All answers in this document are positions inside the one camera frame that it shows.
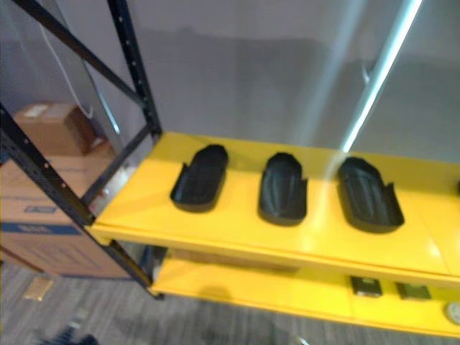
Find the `cardboard box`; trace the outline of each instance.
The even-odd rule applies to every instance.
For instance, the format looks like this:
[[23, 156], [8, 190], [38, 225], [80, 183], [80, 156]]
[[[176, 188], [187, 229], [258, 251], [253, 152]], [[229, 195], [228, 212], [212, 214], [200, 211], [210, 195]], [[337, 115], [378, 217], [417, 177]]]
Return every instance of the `cardboard box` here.
[[37, 273], [42, 271], [38, 267], [35, 267], [30, 262], [24, 261], [21, 257], [14, 255], [10, 251], [6, 250], [5, 248], [0, 249], [0, 259], [2, 261], [8, 262], [9, 264], [26, 267], [29, 270], [32, 270]]
[[14, 120], [43, 155], [81, 156], [96, 139], [89, 120], [75, 104], [32, 104]]
[[242, 259], [239, 257], [227, 257], [219, 254], [209, 254], [201, 252], [193, 252], [191, 250], [184, 249], [173, 249], [169, 250], [169, 253], [172, 257], [177, 257], [178, 259], [197, 261], [197, 262], [206, 262], [211, 264], [222, 264], [222, 265], [236, 265], [243, 267], [253, 267], [253, 268], [262, 268], [265, 270], [281, 270], [286, 272], [294, 272], [299, 269], [299, 267], [285, 266], [281, 264], [273, 264], [270, 262], [260, 262], [249, 259]]
[[[48, 160], [79, 196], [111, 162], [94, 156]], [[0, 172], [3, 248], [54, 275], [129, 277], [12, 160]]]

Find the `small object on shelf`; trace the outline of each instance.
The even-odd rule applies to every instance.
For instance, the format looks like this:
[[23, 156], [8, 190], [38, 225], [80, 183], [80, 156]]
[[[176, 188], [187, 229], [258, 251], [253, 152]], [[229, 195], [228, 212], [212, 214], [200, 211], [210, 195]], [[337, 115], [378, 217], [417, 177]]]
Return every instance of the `small object on shelf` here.
[[460, 326], [460, 303], [447, 303], [446, 307], [444, 308], [444, 313], [446, 314], [450, 322]]
[[229, 156], [221, 145], [208, 145], [198, 151], [190, 166], [185, 163], [170, 197], [176, 207], [190, 212], [211, 210], [224, 184]]
[[404, 224], [394, 185], [384, 185], [379, 170], [361, 158], [349, 157], [339, 168], [339, 195], [348, 222], [376, 234]]
[[307, 180], [302, 165], [288, 153], [278, 152], [265, 167], [259, 192], [259, 215], [278, 225], [299, 224], [307, 214]]
[[396, 283], [397, 291], [403, 300], [430, 300], [431, 295], [425, 285]]
[[351, 277], [351, 286], [353, 293], [358, 296], [380, 297], [382, 288], [377, 279]]

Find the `black metal frame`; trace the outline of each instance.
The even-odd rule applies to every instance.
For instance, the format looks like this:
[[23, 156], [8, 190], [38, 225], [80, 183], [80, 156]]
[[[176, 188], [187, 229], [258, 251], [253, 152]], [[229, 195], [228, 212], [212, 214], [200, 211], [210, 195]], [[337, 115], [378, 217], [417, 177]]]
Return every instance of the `black metal frame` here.
[[[43, 25], [43, 27], [46, 27], [61, 42], [80, 56], [80, 58], [92, 65], [120, 91], [135, 101], [142, 108], [147, 122], [86, 191], [84, 196], [79, 198], [52, 168], [51, 164], [43, 157], [40, 151], [33, 145], [27, 135], [17, 126], [7, 110], [0, 104], [2, 149], [6, 150], [10, 157], [26, 172], [37, 186], [43, 190], [47, 196], [70, 217], [70, 219], [88, 234], [84, 226], [91, 225], [95, 221], [94, 215], [88, 209], [89, 203], [102, 188], [104, 188], [105, 184], [107, 184], [114, 173], [120, 168], [125, 159], [128, 158], [149, 133], [152, 135], [153, 139], [156, 139], [162, 133], [160, 120], [142, 63], [134, 28], [129, 16], [128, 6], [125, 0], [107, 0], [121, 48], [135, 85], [135, 91], [35, 0], [12, 1]], [[148, 287], [152, 284], [153, 267], [150, 266], [157, 263], [158, 259], [151, 259], [148, 257], [149, 255], [155, 255], [155, 250], [152, 250], [151, 247], [146, 247], [143, 259], [144, 264], [142, 264], [146, 273], [121, 248], [118, 242], [112, 240], [107, 246], [98, 245], [141, 286]], [[164, 250], [160, 249], [157, 253], [158, 252], [163, 253], [164, 256]]]

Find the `metal shelving unit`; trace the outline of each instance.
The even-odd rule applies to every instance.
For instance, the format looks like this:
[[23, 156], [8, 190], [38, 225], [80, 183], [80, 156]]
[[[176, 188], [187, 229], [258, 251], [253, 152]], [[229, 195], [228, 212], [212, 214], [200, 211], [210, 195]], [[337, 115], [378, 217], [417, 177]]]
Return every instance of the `metal shelving unit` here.
[[[26, 172], [26, 174], [56, 203], [75, 224], [79, 225], [90, 238], [93, 238], [85, 226], [91, 225], [95, 216], [88, 208], [89, 203], [102, 190], [110, 178], [120, 168], [126, 158], [139, 146], [147, 135], [155, 140], [161, 133], [160, 120], [150, 92], [149, 82], [144, 71], [134, 28], [125, 0], [108, 0], [115, 28], [120, 39], [126, 63], [129, 66], [135, 90], [132, 90], [119, 76], [95, 56], [66, 27], [59, 23], [53, 15], [35, 0], [12, 0], [26, 13], [37, 20], [43, 27], [53, 33], [75, 54], [93, 66], [101, 75], [114, 84], [121, 92], [138, 104], [146, 121], [145, 126], [137, 133], [128, 145], [118, 154], [114, 161], [105, 169], [101, 176], [79, 198], [65, 181], [43, 157], [27, 135], [17, 126], [8, 111], [0, 104], [1, 114], [1, 147]], [[112, 257], [129, 275], [143, 287], [152, 284], [150, 274], [133, 261], [118, 242], [112, 240], [105, 244], [96, 243]]]
[[[394, 240], [405, 243], [410, 242], [411, 238], [417, 239], [414, 241], [417, 245], [406, 250], [407, 255], [404, 254], [404, 246], [399, 246], [395, 255], [375, 259], [375, 253], [385, 253], [380, 248], [382, 242], [378, 243], [375, 238], [369, 240], [367, 234], [357, 231], [354, 233], [354, 230], [349, 229], [350, 226], [342, 219], [338, 199], [332, 195], [335, 193], [336, 183], [331, 178], [331, 171], [336, 171], [338, 162], [344, 157], [343, 152], [339, 154], [326, 149], [174, 133], [162, 135], [161, 123], [125, 0], [108, 0], [108, 4], [135, 85], [134, 90], [36, 1], [12, 1], [142, 109], [145, 126], [82, 198], [79, 198], [56, 173], [3, 106], [0, 112], [2, 148], [56, 205], [146, 290], [153, 295], [177, 293], [364, 326], [460, 337], [458, 327], [449, 323], [450, 321], [443, 316], [442, 309], [445, 303], [460, 300], [459, 291], [456, 289], [460, 281], [460, 266], [456, 262], [458, 249], [452, 246], [453, 242], [460, 241], [460, 234], [455, 228], [458, 220], [458, 196], [456, 189], [446, 185], [447, 180], [457, 182], [459, 165], [369, 155], [368, 159], [377, 160], [379, 165], [390, 166], [384, 175], [392, 175], [391, 178], [396, 179], [397, 183], [406, 183], [408, 187], [407, 190], [399, 190], [398, 196], [410, 215], [410, 220], [404, 231], [397, 232], [396, 239], [387, 237], [384, 243], [388, 245], [394, 243]], [[159, 141], [155, 150], [144, 160], [125, 189], [96, 219], [88, 205], [123, 161], [148, 135], [152, 136], [154, 142]], [[196, 217], [203, 216], [180, 213], [167, 203], [168, 186], [173, 185], [182, 163], [187, 162], [199, 147], [209, 142], [222, 143], [231, 150], [233, 156], [229, 164], [232, 171], [229, 172], [226, 182], [231, 188], [227, 189], [227, 194], [224, 191], [220, 197], [220, 206], [216, 206], [219, 212], [206, 219], [197, 220]], [[259, 174], [266, 158], [273, 152], [286, 150], [307, 160], [310, 168], [316, 169], [316, 174], [312, 176], [308, 187], [309, 190], [313, 190], [309, 198], [315, 198], [314, 201], [310, 199], [309, 209], [318, 210], [323, 207], [322, 216], [318, 216], [318, 211], [310, 213], [306, 219], [308, 223], [303, 224], [303, 228], [290, 229], [289, 234], [284, 228], [263, 224], [256, 217], [256, 203], [253, 203], [257, 199]], [[252, 152], [258, 158], [249, 160], [244, 156], [245, 152]], [[425, 185], [425, 190], [414, 190], [415, 184], [423, 184], [428, 176], [433, 175], [432, 172], [439, 172], [439, 169], [443, 175], [431, 179], [432, 185]], [[414, 178], [408, 173], [412, 170], [422, 173]], [[145, 188], [145, 185], [146, 181], [152, 179], [153, 174], [156, 174], [157, 180], [161, 180], [163, 185], [152, 186], [159, 188], [157, 195], [152, 197], [146, 192], [148, 188]], [[235, 202], [231, 194], [235, 190], [243, 193], [248, 201]], [[137, 208], [131, 214], [129, 211], [119, 212], [121, 209], [126, 210], [126, 205], [132, 202], [133, 196], [141, 196], [143, 201], [148, 198], [152, 200], [152, 205], [143, 205], [142, 210]], [[327, 214], [324, 207], [332, 211]], [[442, 221], [442, 229], [438, 229], [439, 222], [436, 219], [427, 218], [428, 210], [448, 214]], [[241, 231], [232, 232], [231, 224], [225, 222], [236, 217], [242, 217], [244, 224], [241, 225]], [[227, 237], [216, 234], [214, 230], [217, 224], [223, 224]], [[170, 227], [171, 231], [164, 231], [167, 227]], [[311, 230], [309, 234], [305, 231], [307, 227]], [[331, 237], [334, 237], [333, 240], [338, 239], [337, 242], [340, 243], [331, 244]], [[226, 254], [229, 257], [260, 259], [273, 264], [302, 268], [297, 272], [271, 272], [247, 267], [189, 262], [169, 257], [165, 260], [157, 284], [153, 284], [152, 277], [127, 255], [117, 240], [171, 246], [209, 254]], [[424, 267], [424, 263], [419, 262], [417, 257], [426, 253], [429, 268]], [[353, 295], [348, 279], [351, 273], [382, 278], [385, 296], [376, 300]], [[395, 281], [430, 285], [433, 299], [426, 302], [401, 300], [395, 289]], [[329, 293], [335, 295], [336, 299], [330, 299]]]

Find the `black plastic tray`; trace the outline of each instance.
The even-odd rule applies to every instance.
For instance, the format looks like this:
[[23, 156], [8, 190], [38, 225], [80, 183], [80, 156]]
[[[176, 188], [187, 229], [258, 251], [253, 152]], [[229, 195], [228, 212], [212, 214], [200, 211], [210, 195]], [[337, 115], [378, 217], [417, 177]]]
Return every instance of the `black plastic tray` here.
[[262, 176], [259, 215], [278, 225], [299, 224], [307, 214], [307, 180], [302, 165], [288, 153], [271, 157]]
[[208, 145], [182, 166], [170, 198], [176, 207], [190, 212], [211, 210], [225, 180], [229, 156], [221, 145]]
[[349, 223], [366, 232], [387, 233], [404, 224], [394, 185], [384, 185], [379, 170], [350, 157], [339, 168], [339, 195]]

